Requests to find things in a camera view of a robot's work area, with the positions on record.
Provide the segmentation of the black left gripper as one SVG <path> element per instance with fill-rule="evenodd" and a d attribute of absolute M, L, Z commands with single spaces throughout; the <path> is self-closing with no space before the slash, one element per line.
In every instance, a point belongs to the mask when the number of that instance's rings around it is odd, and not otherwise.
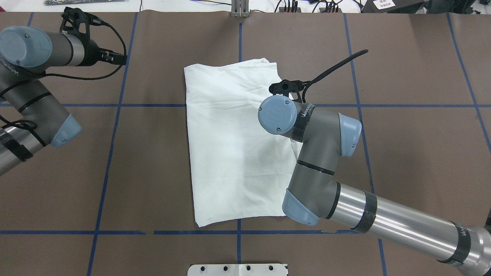
<path fill-rule="evenodd" d="M 97 43 L 92 39 L 82 39 L 82 45 L 84 47 L 84 58 L 81 61 L 81 66 L 93 66 L 99 60 L 114 64 L 114 65 L 125 65 L 127 62 L 127 55 L 116 53 L 110 49 L 102 49 L 97 45 Z"/>

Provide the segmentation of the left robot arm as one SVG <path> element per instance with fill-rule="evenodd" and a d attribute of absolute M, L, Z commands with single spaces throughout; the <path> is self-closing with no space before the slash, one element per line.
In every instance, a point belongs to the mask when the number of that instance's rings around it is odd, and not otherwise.
<path fill-rule="evenodd" d="M 119 68 L 122 54 L 100 48 L 89 30 L 61 27 L 58 33 L 36 27 L 10 26 L 1 32 L 1 101 L 8 102 L 21 119 L 1 118 L 1 174 L 52 145 L 60 148 L 81 133 L 75 117 L 40 81 L 50 67 L 91 66 L 98 61 Z"/>

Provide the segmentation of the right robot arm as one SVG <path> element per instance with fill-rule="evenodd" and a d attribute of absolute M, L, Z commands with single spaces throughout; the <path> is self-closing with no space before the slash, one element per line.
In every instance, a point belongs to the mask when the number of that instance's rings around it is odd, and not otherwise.
<path fill-rule="evenodd" d="M 470 107 L 323 108 L 281 95 L 261 126 L 302 142 L 286 215 L 324 220 L 421 253 L 467 276 L 490 275 L 490 152 Z"/>

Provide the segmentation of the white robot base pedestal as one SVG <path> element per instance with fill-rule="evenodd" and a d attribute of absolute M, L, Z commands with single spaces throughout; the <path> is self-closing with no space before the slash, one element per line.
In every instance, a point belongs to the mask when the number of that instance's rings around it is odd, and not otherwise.
<path fill-rule="evenodd" d="M 196 264 L 191 265 L 188 276 L 288 276 L 287 264 Z"/>

